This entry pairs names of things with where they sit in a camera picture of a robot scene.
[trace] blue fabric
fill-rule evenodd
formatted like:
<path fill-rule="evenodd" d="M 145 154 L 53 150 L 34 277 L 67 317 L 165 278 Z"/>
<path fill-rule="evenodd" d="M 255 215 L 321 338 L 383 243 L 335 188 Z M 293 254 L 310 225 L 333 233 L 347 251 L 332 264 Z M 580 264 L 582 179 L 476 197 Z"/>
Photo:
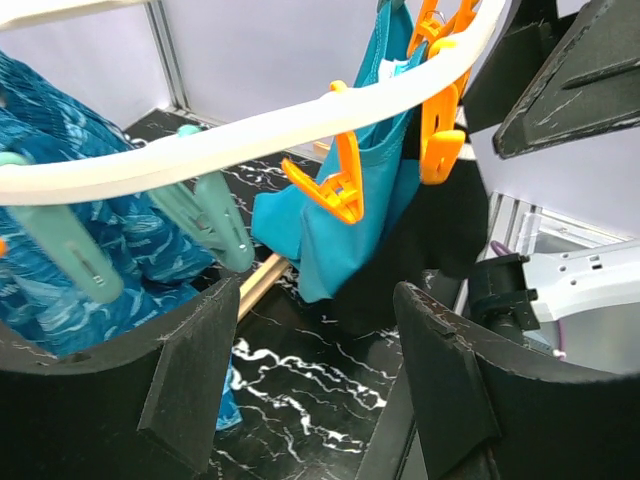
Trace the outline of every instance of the blue fabric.
<path fill-rule="evenodd" d="M 0 52 L 0 151 L 32 163 L 65 162 L 129 150 L 112 123 Z M 193 298 L 189 285 L 214 261 L 158 210 L 146 193 L 71 205 L 124 282 L 114 302 L 93 302 L 0 208 L 0 319 L 28 340 L 67 355 L 123 334 Z M 232 395 L 219 423 L 239 421 Z"/>
<path fill-rule="evenodd" d="M 354 86 L 378 82 L 383 60 L 407 60 L 412 32 L 413 22 L 406 6 L 392 12 L 391 2 L 387 2 L 378 14 Z M 423 45 L 408 59 L 407 68 L 419 65 L 424 53 Z M 411 173 L 417 171 L 417 163 L 400 162 L 410 115 L 405 112 L 356 131 L 365 202 L 365 215 L 359 223 L 344 224 L 293 185 L 256 197 L 252 234 L 298 268 L 299 291 L 305 301 L 332 298 L 373 254 L 381 236 L 389 230 L 389 222 L 400 217 L 415 194 L 419 176 Z M 320 184 L 339 170 L 334 143 L 316 182 Z"/>

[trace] purple cable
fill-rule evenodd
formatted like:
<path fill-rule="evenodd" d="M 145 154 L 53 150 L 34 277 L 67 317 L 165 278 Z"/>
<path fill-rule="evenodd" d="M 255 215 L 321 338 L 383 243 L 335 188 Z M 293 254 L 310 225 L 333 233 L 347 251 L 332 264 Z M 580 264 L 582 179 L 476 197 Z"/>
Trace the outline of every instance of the purple cable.
<path fill-rule="evenodd" d="M 497 240 L 491 240 L 491 242 L 489 243 L 489 246 L 491 247 L 491 250 L 493 250 L 493 253 L 495 253 L 496 255 L 498 255 L 499 257 L 503 257 L 505 255 L 511 255 L 513 252 L 511 249 L 509 249 L 504 243 L 498 242 Z M 556 322 L 556 333 L 558 336 L 558 350 L 560 352 L 564 352 L 564 325 L 562 324 L 562 320 L 558 320 Z M 559 360 L 564 360 L 564 356 L 562 357 L 557 357 Z"/>

